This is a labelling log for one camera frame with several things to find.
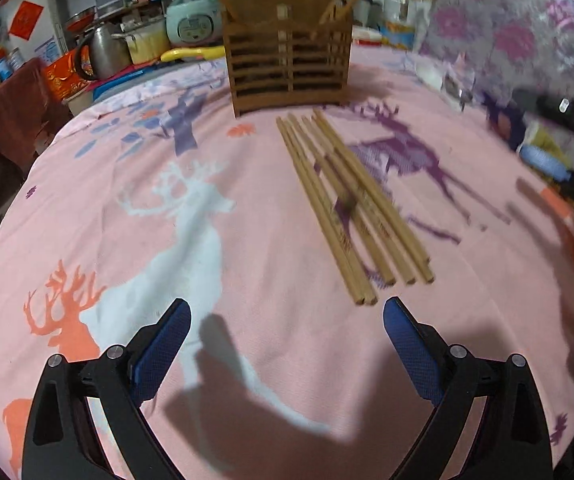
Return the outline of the yellow frying pan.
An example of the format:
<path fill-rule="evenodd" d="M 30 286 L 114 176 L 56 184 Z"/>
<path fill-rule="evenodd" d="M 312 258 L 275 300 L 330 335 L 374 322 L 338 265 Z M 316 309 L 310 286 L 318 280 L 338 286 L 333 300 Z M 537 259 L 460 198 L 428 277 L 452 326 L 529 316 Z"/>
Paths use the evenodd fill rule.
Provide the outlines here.
<path fill-rule="evenodd" d="M 224 46 L 216 47 L 196 47 L 196 48 L 174 48 L 161 54 L 161 63 L 172 63 L 176 61 L 202 60 L 211 61 L 222 58 L 226 55 Z"/>

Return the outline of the clear oil bottle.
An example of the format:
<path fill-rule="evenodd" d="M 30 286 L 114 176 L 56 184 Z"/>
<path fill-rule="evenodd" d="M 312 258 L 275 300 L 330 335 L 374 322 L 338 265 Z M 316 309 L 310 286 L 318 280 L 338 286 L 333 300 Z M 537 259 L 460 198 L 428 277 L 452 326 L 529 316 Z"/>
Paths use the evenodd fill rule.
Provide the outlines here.
<path fill-rule="evenodd" d="M 374 0 L 380 5 L 380 34 L 398 50 L 418 52 L 427 35 L 436 0 Z"/>

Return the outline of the steel electric kettle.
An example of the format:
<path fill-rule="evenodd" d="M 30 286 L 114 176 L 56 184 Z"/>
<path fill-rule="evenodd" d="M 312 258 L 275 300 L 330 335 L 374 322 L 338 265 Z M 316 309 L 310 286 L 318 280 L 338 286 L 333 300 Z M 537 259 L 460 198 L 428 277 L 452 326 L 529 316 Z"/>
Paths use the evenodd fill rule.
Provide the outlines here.
<path fill-rule="evenodd" d="M 83 67 L 83 49 L 88 47 L 90 69 Z M 101 81 L 132 65 L 130 50 L 118 25 L 104 23 L 84 37 L 73 55 L 74 70 L 82 79 Z"/>

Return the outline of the white ceramic spoon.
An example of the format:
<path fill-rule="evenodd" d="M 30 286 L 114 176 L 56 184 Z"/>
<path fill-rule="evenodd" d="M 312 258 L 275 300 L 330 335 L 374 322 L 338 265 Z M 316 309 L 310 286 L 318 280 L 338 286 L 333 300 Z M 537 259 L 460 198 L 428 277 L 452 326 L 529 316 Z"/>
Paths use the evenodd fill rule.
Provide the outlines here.
<path fill-rule="evenodd" d="M 415 66 L 417 78 L 428 88 L 440 92 L 443 90 L 446 69 L 432 62 L 417 62 Z"/>

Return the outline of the pink deer print tablecloth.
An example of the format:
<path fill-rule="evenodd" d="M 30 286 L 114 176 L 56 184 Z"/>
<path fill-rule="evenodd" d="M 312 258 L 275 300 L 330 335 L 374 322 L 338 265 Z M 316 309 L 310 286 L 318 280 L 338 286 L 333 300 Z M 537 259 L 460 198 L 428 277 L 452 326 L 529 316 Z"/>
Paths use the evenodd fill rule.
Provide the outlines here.
<path fill-rule="evenodd" d="M 432 283 L 376 284 L 452 344 L 529 361 L 552 455 L 574 435 L 574 266 L 537 177 L 486 116 L 401 55 L 352 54 L 327 118 L 407 220 Z M 191 479 L 383 479 L 431 406 L 380 306 L 346 290 L 277 129 L 236 117 L 224 62 L 187 66 L 69 122 L 0 226 L 0 468 L 21 471 L 40 373 L 126 344 L 177 298 L 191 330 L 142 410 Z"/>

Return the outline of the mint green rice cooker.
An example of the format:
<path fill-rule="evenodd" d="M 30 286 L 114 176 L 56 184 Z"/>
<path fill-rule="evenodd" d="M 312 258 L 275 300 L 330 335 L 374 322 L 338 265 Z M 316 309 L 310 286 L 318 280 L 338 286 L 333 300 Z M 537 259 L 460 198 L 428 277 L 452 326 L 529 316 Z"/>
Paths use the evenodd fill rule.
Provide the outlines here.
<path fill-rule="evenodd" d="M 201 47 L 222 40 L 220 0 L 173 0 L 165 14 L 173 47 Z"/>

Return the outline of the wooden slatted utensil holder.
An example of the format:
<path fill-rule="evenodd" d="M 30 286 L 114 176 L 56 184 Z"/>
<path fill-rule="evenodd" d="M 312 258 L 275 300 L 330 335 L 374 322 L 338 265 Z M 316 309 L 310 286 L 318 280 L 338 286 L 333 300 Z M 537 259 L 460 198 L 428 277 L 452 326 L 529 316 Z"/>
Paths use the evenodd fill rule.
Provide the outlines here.
<path fill-rule="evenodd" d="M 341 104 L 352 18 L 322 20 L 332 0 L 227 0 L 222 12 L 232 108 Z"/>

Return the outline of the red covered side table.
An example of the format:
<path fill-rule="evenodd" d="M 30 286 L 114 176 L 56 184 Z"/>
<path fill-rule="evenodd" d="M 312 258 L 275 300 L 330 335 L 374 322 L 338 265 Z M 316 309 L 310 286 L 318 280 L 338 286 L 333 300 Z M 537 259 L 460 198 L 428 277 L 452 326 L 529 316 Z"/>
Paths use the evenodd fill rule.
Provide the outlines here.
<path fill-rule="evenodd" d="M 49 89 L 43 68 L 32 58 L 0 85 L 0 208 L 22 185 L 38 146 L 72 118 Z"/>

